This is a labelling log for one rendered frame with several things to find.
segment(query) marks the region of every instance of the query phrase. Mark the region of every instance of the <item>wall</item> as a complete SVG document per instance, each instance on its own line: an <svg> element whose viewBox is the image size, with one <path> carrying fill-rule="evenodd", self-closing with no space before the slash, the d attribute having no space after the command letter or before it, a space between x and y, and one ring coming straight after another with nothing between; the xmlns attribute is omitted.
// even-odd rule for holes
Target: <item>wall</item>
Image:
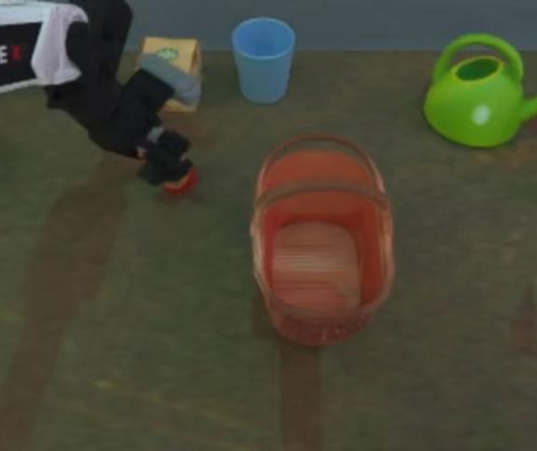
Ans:
<svg viewBox="0 0 537 451"><path fill-rule="evenodd" d="M288 21L306 50L441 49L456 35L488 32L537 50L537 0L129 0L130 47L143 34L229 47L232 28L268 15Z"/></svg>

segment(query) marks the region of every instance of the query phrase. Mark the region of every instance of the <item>red basket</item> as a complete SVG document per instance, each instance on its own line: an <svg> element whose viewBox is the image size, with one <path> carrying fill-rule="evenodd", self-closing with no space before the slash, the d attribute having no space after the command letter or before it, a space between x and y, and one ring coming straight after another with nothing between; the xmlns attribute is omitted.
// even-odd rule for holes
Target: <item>red basket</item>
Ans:
<svg viewBox="0 0 537 451"><path fill-rule="evenodd" d="M307 142L337 148L304 148ZM391 209L371 159L345 139L303 135L276 147L258 175L254 275L278 333L307 346L344 341L387 298Z"/></svg>

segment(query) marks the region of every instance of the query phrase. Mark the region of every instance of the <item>concrete floor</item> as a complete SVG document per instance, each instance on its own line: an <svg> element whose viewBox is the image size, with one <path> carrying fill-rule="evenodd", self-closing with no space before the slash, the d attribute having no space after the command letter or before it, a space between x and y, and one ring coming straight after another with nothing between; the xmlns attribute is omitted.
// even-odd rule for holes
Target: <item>concrete floor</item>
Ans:
<svg viewBox="0 0 537 451"><path fill-rule="evenodd" d="M537 133L434 135L434 54L300 54L271 107L205 59L199 113L167 118L203 177L180 201L38 90L0 97L0 451L537 449ZM257 170L301 132L361 144L394 207L391 297L321 352L274 338L251 274Z"/></svg>

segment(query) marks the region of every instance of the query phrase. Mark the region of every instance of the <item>blue bucket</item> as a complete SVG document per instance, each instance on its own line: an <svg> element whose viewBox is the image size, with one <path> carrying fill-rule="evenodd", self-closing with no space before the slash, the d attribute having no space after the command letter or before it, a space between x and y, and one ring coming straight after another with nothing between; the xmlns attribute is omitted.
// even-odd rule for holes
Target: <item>blue bucket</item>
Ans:
<svg viewBox="0 0 537 451"><path fill-rule="evenodd" d="M296 33L285 22L259 17L233 31L241 94L252 103L275 103L287 92Z"/></svg>

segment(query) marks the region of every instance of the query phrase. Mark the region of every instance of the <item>cardboard box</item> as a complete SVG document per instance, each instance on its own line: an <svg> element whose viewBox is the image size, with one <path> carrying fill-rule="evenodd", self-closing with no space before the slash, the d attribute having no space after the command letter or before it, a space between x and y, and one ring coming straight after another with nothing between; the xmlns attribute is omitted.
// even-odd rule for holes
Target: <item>cardboard box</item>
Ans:
<svg viewBox="0 0 537 451"><path fill-rule="evenodd" d="M165 59L166 64L177 66L198 80L201 79L202 52L197 39L144 38L139 51L139 57L142 54L154 53ZM139 67L139 57L137 59L137 67ZM193 112L197 110L197 107L198 105L187 106L179 101L169 100L162 108L162 111Z"/></svg>

